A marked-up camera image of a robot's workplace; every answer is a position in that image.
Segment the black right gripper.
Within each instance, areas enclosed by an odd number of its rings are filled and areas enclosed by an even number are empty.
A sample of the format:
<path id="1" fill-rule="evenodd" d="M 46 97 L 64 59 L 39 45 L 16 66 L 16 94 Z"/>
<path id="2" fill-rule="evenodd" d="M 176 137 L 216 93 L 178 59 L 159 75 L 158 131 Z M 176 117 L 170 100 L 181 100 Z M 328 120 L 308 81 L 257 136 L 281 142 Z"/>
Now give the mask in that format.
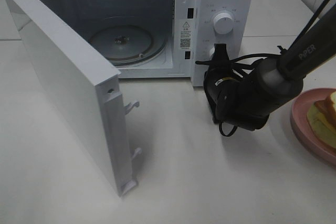
<path id="1" fill-rule="evenodd" d="M 223 124 L 232 125 L 232 132 L 238 128 L 254 131 L 266 124 L 269 116 L 251 115 L 239 108 L 238 86 L 241 78 L 235 74 L 228 60 L 227 45 L 214 45 L 214 61 L 208 62 L 203 87 L 212 113 L 213 122 L 220 132 Z"/>

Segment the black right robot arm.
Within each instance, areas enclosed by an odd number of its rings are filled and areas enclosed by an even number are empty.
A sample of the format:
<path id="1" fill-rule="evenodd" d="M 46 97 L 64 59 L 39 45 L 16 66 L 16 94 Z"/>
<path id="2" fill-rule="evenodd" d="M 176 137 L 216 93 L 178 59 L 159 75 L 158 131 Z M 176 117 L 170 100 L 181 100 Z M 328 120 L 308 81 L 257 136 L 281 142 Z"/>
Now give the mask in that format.
<path id="1" fill-rule="evenodd" d="M 215 44 L 204 77 L 204 91 L 214 123 L 262 128 L 269 115 L 297 97 L 307 74 L 335 55 L 335 7 L 281 55 L 256 54 L 247 65 L 230 60 L 226 44 Z"/>

